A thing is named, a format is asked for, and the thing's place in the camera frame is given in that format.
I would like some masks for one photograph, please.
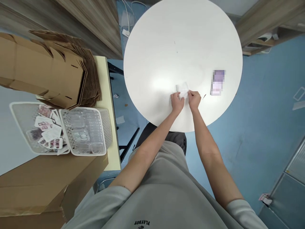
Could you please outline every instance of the white round table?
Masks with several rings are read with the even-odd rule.
[[[225,70],[223,91],[211,96],[214,70]],[[170,94],[187,82],[206,94],[199,111],[206,125],[218,119],[236,95],[242,50],[229,17],[208,0],[163,0],[133,28],[124,55],[125,83],[135,107],[158,126],[171,112]],[[188,99],[171,131],[194,131]]]

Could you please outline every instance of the hand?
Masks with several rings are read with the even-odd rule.
[[[199,103],[201,101],[201,96],[199,92],[188,91],[188,103],[190,104],[191,111],[198,109]]]
[[[180,112],[182,111],[183,107],[184,107],[184,97],[181,98],[181,100],[179,99],[179,95],[180,92],[176,92],[174,94],[171,94],[171,100],[172,100],[172,107],[173,107],[173,111],[175,114],[179,115]]]

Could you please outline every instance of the blue floor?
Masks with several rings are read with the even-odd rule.
[[[122,1],[117,1],[117,5],[121,14],[125,7]],[[133,8],[137,18],[145,12],[144,6],[133,4]],[[123,52],[126,39],[122,37]],[[123,69],[123,61],[109,61]],[[226,167],[257,214],[262,206],[258,198],[272,190],[305,134],[305,108],[292,111],[294,94],[300,87],[305,87],[304,63],[305,36],[280,44],[269,54],[243,57],[243,72],[236,97],[226,112],[208,126]],[[125,120],[118,125],[119,144],[126,144],[140,127],[134,145],[147,121],[133,105],[123,76],[111,76],[115,78],[112,92],[119,95],[114,99],[115,115],[116,118],[123,115]],[[186,137],[186,160],[190,173],[212,194],[198,155],[195,133],[187,133]],[[118,172],[103,173],[100,180]]]

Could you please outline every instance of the cardboard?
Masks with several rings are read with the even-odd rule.
[[[108,156],[40,155],[0,176],[2,228],[61,228],[108,165]]]
[[[94,106],[101,90],[91,51],[65,34],[31,33],[45,42],[0,33],[0,86],[39,95],[53,107]]]

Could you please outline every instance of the black pants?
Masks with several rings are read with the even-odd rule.
[[[146,127],[144,128],[141,136],[139,137],[136,148],[139,147],[156,128],[157,127],[154,124],[148,123],[146,125]],[[165,140],[169,141],[169,142],[176,143],[178,146],[180,146],[182,148],[182,150],[184,151],[184,155],[186,154],[186,136],[185,136],[185,133],[168,132]]]

